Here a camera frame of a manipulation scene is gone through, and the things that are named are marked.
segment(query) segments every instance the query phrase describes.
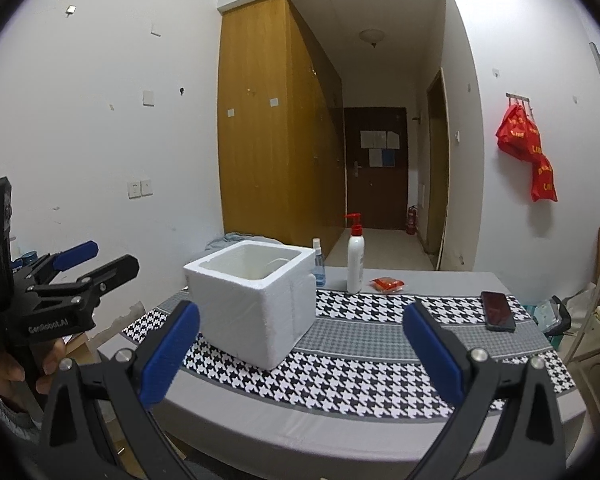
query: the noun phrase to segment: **metal screw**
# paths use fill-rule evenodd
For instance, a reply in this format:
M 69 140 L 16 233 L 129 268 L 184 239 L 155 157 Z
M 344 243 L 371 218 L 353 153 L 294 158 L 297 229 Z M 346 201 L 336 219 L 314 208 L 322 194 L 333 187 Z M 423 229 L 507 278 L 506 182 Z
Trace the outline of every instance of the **metal screw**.
M 484 348 L 474 348 L 471 350 L 471 359 L 477 363 L 483 363 L 489 358 L 489 354 Z
M 134 353 L 129 348 L 123 348 L 122 350 L 118 350 L 116 352 L 116 361 L 119 363 L 128 363 L 131 361 L 131 358 L 134 356 Z
M 537 355 L 534 355 L 531 358 L 531 365 L 536 370 L 542 370 L 544 368 L 544 359 L 538 357 Z
M 73 366 L 74 361 L 72 359 L 69 359 L 68 357 L 65 357 L 60 361 L 58 368 L 60 368 L 60 370 L 62 370 L 63 372 L 66 372 L 67 370 L 71 370 Z

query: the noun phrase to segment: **fire extinguisher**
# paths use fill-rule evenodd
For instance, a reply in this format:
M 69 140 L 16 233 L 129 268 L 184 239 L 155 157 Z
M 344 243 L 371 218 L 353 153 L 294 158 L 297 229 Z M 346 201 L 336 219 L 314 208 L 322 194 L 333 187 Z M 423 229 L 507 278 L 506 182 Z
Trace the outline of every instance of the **fire extinguisher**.
M 407 211 L 407 234 L 414 235 L 418 230 L 418 208 L 412 205 Z

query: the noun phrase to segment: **phone screen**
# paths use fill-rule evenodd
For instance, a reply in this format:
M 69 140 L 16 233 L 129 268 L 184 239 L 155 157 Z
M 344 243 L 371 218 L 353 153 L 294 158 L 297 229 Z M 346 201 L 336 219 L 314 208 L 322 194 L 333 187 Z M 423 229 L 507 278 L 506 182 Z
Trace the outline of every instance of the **phone screen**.
M 483 292 L 482 307 L 488 325 L 510 328 L 513 315 L 507 297 L 500 292 Z

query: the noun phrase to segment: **blue gripper pad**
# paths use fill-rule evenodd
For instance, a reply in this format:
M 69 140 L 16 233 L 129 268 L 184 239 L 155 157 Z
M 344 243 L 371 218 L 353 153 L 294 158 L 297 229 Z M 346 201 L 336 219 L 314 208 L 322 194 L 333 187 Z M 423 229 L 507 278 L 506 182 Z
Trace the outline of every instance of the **blue gripper pad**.
M 141 378 L 138 397 L 146 409 L 164 399 L 199 330 L 198 306 L 189 301 L 181 301 L 164 325 L 150 332 L 142 342 L 143 344 L 146 342 L 145 348 L 150 350 L 150 347 L 161 337 L 155 350 L 138 370 Z M 138 347 L 137 354 L 142 355 L 141 347 L 142 344 Z
M 453 406 L 462 404 L 471 367 L 466 348 L 456 335 L 444 330 L 419 301 L 405 307 L 402 330 L 438 395 Z
M 76 265 L 95 258 L 98 254 L 98 245 L 94 241 L 85 242 L 74 248 L 63 251 L 54 258 L 54 270 L 69 270 Z

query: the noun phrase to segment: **black phone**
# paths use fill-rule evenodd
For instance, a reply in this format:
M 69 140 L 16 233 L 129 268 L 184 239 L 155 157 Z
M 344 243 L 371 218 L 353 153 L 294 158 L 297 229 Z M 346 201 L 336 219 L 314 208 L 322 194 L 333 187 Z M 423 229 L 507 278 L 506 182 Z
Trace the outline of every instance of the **black phone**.
M 516 320 L 509 308 L 507 297 L 501 292 L 483 291 L 480 294 L 484 322 L 487 330 L 494 332 L 515 332 Z

